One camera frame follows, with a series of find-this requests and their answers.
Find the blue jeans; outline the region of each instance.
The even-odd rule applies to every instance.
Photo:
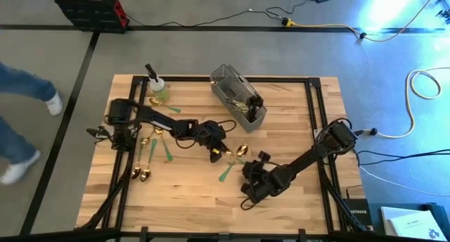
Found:
[[[10,68],[0,62],[0,94],[20,94],[49,101],[56,94],[53,84],[24,70]],[[36,148],[17,134],[0,116],[0,156],[17,164],[29,160]]]

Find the butcher block table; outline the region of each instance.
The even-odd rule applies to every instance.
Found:
[[[115,75],[105,113],[111,100],[128,98],[132,78],[132,75]],[[345,117],[338,79],[321,77],[320,82],[328,121]],[[224,143],[232,150],[236,150],[241,144],[248,144],[250,151],[245,160],[254,160],[260,151],[265,151],[271,155],[272,162],[290,163],[313,144],[305,84],[277,81],[253,82],[252,85],[264,99],[267,108],[265,120],[251,134],[246,134],[238,125],[226,134]],[[197,119],[199,122],[232,119],[211,92],[209,82],[167,81],[167,88],[170,100],[166,104],[180,108],[181,113],[162,106],[155,108],[165,115],[177,120]],[[151,91],[147,91],[146,105],[150,105],[151,96]],[[138,97],[139,91],[136,92],[136,100]],[[320,129],[320,112],[315,91],[312,92],[312,98]],[[151,125],[142,126],[138,140],[142,136],[149,136],[153,130]],[[151,177],[145,182],[139,181],[139,178],[130,181],[122,231],[140,231],[141,227],[148,227],[149,231],[179,233],[296,234],[298,229],[305,229],[307,234],[328,233],[316,164],[299,173],[290,188],[281,195],[268,197],[253,209],[244,211],[240,208],[241,202],[246,199],[246,195],[240,192],[244,181],[242,165],[235,165],[226,180],[220,182],[219,176],[229,166],[230,157],[223,155],[216,163],[210,163],[209,151],[204,146],[196,144],[192,148],[181,149],[168,132],[162,137],[174,159],[167,161],[159,140],[150,163]],[[189,144],[190,142],[181,142],[184,146]],[[110,147],[109,141],[97,144],[77,226],[86,223],[108,195],[116,154]],[[138,155],[137,148],[138,144],[133,166]],[[143,150],[143,169],[149,153],[150,144]],[[361,184],[353,153],[338,157],[336,168],[342,193],[348,186]],[[351,194],[353,198],[364,198],[361,187],[352,188]],[[117,215],[118,199],[119,196],[112,205],[111,220],[115,220]],[[339,229],[338,214],[331,197],[330,202],[333,224],[335,229]]]

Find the gray floor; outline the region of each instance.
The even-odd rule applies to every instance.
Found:
[[[303,0],[121,0],[126,11],[145,24],[168,20],[193,24],[269,6],[298,4]],[[401,27],[426,0],[330,0],[308,3],[293,18],[302,23],[347,23],[355,27]],[[413,27],[442,27],[435,17],[438,6],[427,7]],[[382,9],[393,17],[380,19]],[[53,0],[0,0],[0,24],[67,24]],[[217,25],[278,23],[250,14]],[[65,100],[81,65],[91,34],[76,31],[0,31],[0,60],[35,72],[55,82]],[[73,228],[89,173],[94,146],[85,132],[102,118],[114,74],[142,74],[152,63],[162,75],[210,74],[222,63],[246,75],[338,76],[345,107],[355,128],[377,127],[386,134],[401,134],[409,127],[404,105],[406,74],[416,68],[448,66],[450,44],[445,34],[403,34],[387,43],[362,44],[352,34],[268,32],[128,32],[102,34],[89,66],[63,146],[39,211],[34,233]],[[436,72],[442,96],[425,101],[411,96],[416,129],[398,140],[362,137],[358,149],[412,154],[446,148],[450,130],[446,92],[448,71]],[[432,94],[432,83],[418,77],[420,91]],[[45,107],[22,97],[3,96],[4,116],[44,153],[53,142],[59,118]],[[363,162],[379,160],[361,155]],[[0,236],[17,234],[34,194],[44,160],[16,186],[0,186]],[[382,178],[415,189],[450,195],[445,181],[450,163],[445,157],[419,158],[367,167]],[[0,170],[6,163],[0,163]],[[386,184],[361,172],[364,190],[372,203],[436,202],[450,210],[450,200],[427,196]]]

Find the spray bottle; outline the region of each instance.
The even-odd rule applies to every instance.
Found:
[[[152,69],[150,63],[146,64],[146,69],[148,71],[148,79],[150,80],[150,88],[155,94],[155,97],[161,102],[168,101],[169,92],[166,89],[164,80],[158,77],[158,74]]]

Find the white sneaker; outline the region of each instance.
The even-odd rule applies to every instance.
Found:
[[[59,97],[59,93],[56,92],[55,96],[50,101],[46,101],[47,108],[52,116],[57,116],[63,111],[63,101]]]
[[[1,183],[5,185],[10,185],[16,183],[20,178],[25,175],[30,165],[33,165],[41,157],[41,152],[36,151],[34,155],[27,161],[9,165],[5,174],[1,177]]]

